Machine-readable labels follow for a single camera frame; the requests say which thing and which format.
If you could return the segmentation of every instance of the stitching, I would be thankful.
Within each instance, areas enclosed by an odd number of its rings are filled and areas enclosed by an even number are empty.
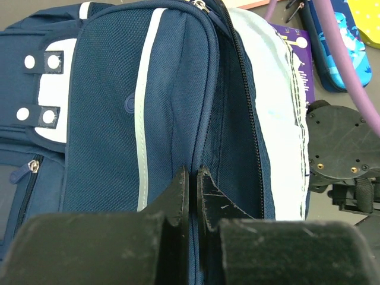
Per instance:
[[[179,62],[178,62],[178,66],[177,66],[177,74],[176,74],[176,80],[178,78],[178,73],[179,73],[179,69],[181,68],[181,63],[182,63],[182,55],[183,55],[183,47],[185,46],[185,35],[186,35],[186,28],[187,28],[187,25],[188,25],[188,15],[185,14],[185,28],[183,29],[183,34],[182,34],[182,50],[180,52],[180,58],[179,58]],[[172,97],[173,97],[173,90],[174,90],[174,84],[173,84],[173,88],[172,88],[172,92],[170,93],[170,108],[172,110],[172,139],[171,139],[171,143],[170,143],[170,159],[171,159],[171,162],[172,162],[172,177],[174,175],[174,173],[176,172],[176,169],[174,169],[173,167],[173,139],[174,139],[174,136],[173,136],[173,132],[174,132],[174,115],[173,115],[173,105],[172,105]]]
[[[140,120],[140,138],[141,138],[141,145],[144,145],[144,137],[143,137],[143,131],[144,131],[144,128],[143,128],[143,116],[144,114],[142,114],[143,112],[143,109],[144,107],[140,108],[140,114],[139,114],[139,120]],[[145,208],[146,206],[146,195],[147,195],[147,184],[146,184],[146,180],[147,180],[147,170],[145,168],[145,151],[146,149],[143,147],[142,150],[141,150],[141,157],[142,157],[142,177],[144,179],[144,192],[142,193],[142,207]]]
[[[294,69],[294,56],[295,56],[295,53],[294,51],[291,49],[290,45],[288,43],[286,43],[286,46],[287,46],[287,58],[290,62],[290,66],[291,66],[291,72],[292,72],[292,80],[291,80],[291,85],[292,85],[292,93],[293,93],[293,96],[292,96],[292,99],[293,99],[293,102],[295,101],[296,103],[296,121],[297,121],[297,124],[298,124],[298,127],[300,128],[301,130],[301,136],[302,136],[302,142],[300,143],[300,146],[301,146],[301,156],[303,158],[303,163],[301,165],[301,171],[302,171],[302,176],[303,176],[303,185],[302,185],[302,192],[303,192],[303,197],[305,196],[305,193],[307,194],[307,189],[306,189],[306,151],[305,151],[305,137],[306,137],[306,129],[305,129],[305,126],[303,125],[303,122],[302,122],[302,119],[301,119],[301,105],[300,105],[300,98],[299,98],[299,94],[300,94],[300,90],[299,90],[299,86],[298,86],[298,78],[297,78],[297,74]],[[303,203],[300,205],[300,212],[301,212],[301,216],[302,218],[304,219],[305,218],[305,213],[303,212],[303,210],[306,211],[306,209],[303,209]]]

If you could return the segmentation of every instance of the black plastic part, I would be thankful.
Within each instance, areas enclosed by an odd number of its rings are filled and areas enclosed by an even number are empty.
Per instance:
[[[309,185],[309,189],[308,191],[311,191],[311,192],[316,192],[316,193],[324,193],[327,189],[328,185],[324,185],[324,186],[313,186],[312,184]]]
[[[222,220],[224,283],[380,284],[359,231],[344,223]]]
[[[372,200],[372,206],[370,206],[367,202],[365,205],[366,208],[363,208],[363,204],[366,200],[364,199],[364,201],[362,200],[358,203],[356,191],[356,186],[333,185],[332,190],[328,193],[328,196],[332,199],[332,203],[334,205],[339,206],[340,211],[350,212],[354,214],[380,216],[380,202],[378,201],[380,197],[375,196]]]
[[[379,176],[380,139],[358,111],[342,106],[319,107],[309,113],[306,122],[315,180],[334,183]]]
[[[188,172],[140,213],[47,214],[23,225],[0,284],[187,284]]]
[[[330,106],[330,103],[328,103],[326,100],[317,100],[311,103],[308,107],[307,114],[310,112],[313,112],[314,110],[317,110],[318,108]]]
[[[206,285],[380,284],[367,244],[344,223],[250,218],[198,172],[201,269]]]

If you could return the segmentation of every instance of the pencil case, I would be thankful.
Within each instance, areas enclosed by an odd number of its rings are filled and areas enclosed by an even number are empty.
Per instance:
[[[318,21],[313,0],[303,0],[303,3],[304,6],[299,11],[300,17],[304,28],[309,33],[312,55],[322,86],[330,92],[346,92],[346,87],[330,54]],[[359,29],[355,24],[350,7],[347,0],[331,0],[331,3],[352,64],[360,82],[366,86],[372,78],[371,66],[365,51],[365,44],[360,38]]]

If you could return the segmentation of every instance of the black zipper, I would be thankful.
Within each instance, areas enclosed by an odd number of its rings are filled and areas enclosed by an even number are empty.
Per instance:
[[[40,165],[39,167],[41,168],[42,161],[43,161],[43,156],[36,155],[34,157],[34,160],[37,160],[39,162],[39,165]],[[23,224],[23,222],[24,222],[26,210],[28,208],[29,201],[30,201],[30,197],[31,197],[31,194],[33,193],[34,186],[36,185],[38,173],[39,173],[39,171],[36,172],[36,173],[31,173],[30,174],[30,179],[29,179],[28,186],[26,188],[26,192],[25,192],[25,196],[24,196],[24,199],[23,199],[23,203],[21,204],[21,207],[20,207],[20,210],[19,210],[18,216],[17,216],[16,227],[14,229],[14,234],[15,235],[16,235],[17,231],[19,230],[19,228],[21,227],[21,225]]]
[[[260,184],[260,218],[264,219],[264,183],[262,180],[262,169],[261,169],[261,159],[260,159],[260,152],[259,152],[259,146],[258,146],[258,139],[257,139],[257,133],[256,133],[256,126],[255,126],[255,117],[254,117],[254,110],[252,107],[252,100],[251,100],[251,93],[249,91],[249,85],[248,85],[248,80],[247,80],[247,74],[245,72],[245,64],[244,64],[244,59],[242,55],[242,51],[240,49],[240,44],[238,41],[238,37],[235,32],[235,28],[233,27],[232,20],[230,18],[230,14],[223,2],[221,0],[215,0],[219,2],[219,5],[221,7],[223,17],[227,22],[227,27],[230,30],[230,33],[232,35],[232,40],[233,44],[236,49],[237,57],[239,60],[239,65],[240,65],[240,70],[242,71],[242,76],[243,76],[243,83],[244,83],[244,90],[245,90],[245,96],[247,99],[247,105],[248,105],[248,112],[249,112],[249,120],[251,122],[251,130],[252,130],[252,135],[254,136],[254,143],[255,143],[255,151],[256,151],[256,161],[257,161],[257,166],[258,166],[258,172],[259,172],[259,184]]]

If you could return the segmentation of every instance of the white snap button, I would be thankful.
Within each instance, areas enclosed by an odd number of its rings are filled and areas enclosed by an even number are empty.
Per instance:
[[[24,121],[29,117],[29,110],[27,108],[21,108],[17,111],[16,117],[19,121]]]
[[[308,41],[304,37],[298,37],[296,39],[297,45],[301,48],[304,49],[308,46]]]
[[[55,119],[55,114],[53,111],[51,110],[47,110],[43,116],[42,116],[42,120],[44,123],[46,124],[51,124]]]
[[[47,65],[51,69],[57,69],[60,64],[61,64],[61,61],[59,60],[59,57],[56,55],[50,55],[50,57],[47,59]]]
[[[36,61],[34,60],[34,57],[28,55],[25,57],[24,64],[27,69],[32,69],[36,64]]]

